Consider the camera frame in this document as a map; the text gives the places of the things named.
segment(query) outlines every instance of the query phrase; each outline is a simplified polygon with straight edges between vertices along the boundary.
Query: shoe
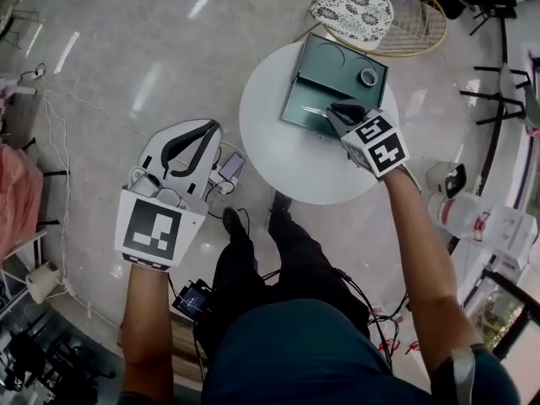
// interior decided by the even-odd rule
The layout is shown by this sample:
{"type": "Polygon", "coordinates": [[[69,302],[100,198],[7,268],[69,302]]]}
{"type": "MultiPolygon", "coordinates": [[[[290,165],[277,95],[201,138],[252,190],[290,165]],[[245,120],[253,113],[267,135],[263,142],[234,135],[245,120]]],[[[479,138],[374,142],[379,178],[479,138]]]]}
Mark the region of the shoe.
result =
{"type": "Polygon", "coordinates": [[[293,198],[289,198],[281,192],[276,191],[273,195],[272,212],[281,210],[284,213],[287,213],[290,209],[290,205],[293,202],[293,198]]]}
{"type": "Polygon", "coordinates": [[[233,235],[245,234],[246,229],[240,221],[240,216],[238,212],[232,207],[227,207],[223,211],[223,226],[232,237],[233,235]]]}

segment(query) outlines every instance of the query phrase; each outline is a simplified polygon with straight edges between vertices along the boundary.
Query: person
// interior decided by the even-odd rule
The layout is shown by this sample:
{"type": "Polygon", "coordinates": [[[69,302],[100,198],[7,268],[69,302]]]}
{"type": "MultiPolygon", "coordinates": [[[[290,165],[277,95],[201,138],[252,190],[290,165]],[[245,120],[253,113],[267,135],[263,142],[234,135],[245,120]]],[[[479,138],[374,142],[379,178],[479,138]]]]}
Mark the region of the person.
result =
{"type": "MultiPolygon", "coordinates": [[[[366,307],[293,222],[290,199],[277,193],[268,231],[282,270],[272,287],[257,274],[238,214],[224,211],[230,244],[215,271],[215,306],[195,330],[209,361],[202,403],[519,403],[508,373],[457,302],[451,258],[417,187],[399,168],[383,181],[431,394],[392,375],[369,340],[366,307]]],[[[119,404],[171,403],[166,274],[132,267],[122,342],[119,404]]]]}

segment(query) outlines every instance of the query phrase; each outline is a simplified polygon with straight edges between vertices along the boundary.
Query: power strip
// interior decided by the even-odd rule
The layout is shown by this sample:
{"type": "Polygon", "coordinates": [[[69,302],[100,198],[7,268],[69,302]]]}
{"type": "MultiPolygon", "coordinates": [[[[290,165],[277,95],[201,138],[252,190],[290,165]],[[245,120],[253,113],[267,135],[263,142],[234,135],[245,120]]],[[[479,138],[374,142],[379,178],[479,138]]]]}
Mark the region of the power strip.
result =
{"type": "Polygon", "coordinates": [[[238,184],[238,179],[236,177],[233,177],[232,179],[230,179],[230,181],[226,181],[221,175],[219,175],[220,170],[221,166],[216,165],[215,170],[210,171],[208,182],[212,186],[216,186],[216,191],[218,191],[222,195],[227,195],[234,190],[234,187],[236,187],[236,185],[238,184]]]}

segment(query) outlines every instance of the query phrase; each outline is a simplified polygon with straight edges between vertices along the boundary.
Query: pink cloth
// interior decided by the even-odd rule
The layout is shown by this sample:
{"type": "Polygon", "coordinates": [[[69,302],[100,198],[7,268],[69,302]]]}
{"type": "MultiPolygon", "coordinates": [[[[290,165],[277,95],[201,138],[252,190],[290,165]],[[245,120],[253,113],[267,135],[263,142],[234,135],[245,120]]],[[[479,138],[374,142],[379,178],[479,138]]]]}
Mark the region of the pink cloth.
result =
{"type": "Polygon", "coordinates": [[[23,150],[0,145],[0,265],[9,250],[35,234],[43,175],[23,150]]]}

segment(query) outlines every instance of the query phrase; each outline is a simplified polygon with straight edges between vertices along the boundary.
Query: green tray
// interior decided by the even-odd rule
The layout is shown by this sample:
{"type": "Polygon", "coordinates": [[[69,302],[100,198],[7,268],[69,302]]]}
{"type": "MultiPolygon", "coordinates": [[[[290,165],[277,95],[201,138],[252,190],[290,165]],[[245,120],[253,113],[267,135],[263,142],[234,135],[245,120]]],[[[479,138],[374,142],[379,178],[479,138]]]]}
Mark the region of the green tray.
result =
{"type": "Polygon", "coordinates": [[[325,110],[337,100],[355,98],[380,108],[388,67],[336,42],[309,35],[294,71],[282,120],[305,127],[323,136],[339,139],[330,122],[302,106],[325,110]],[[358,80],[364,68],[376,71],[379,81],[367,88],[358,80]]]}

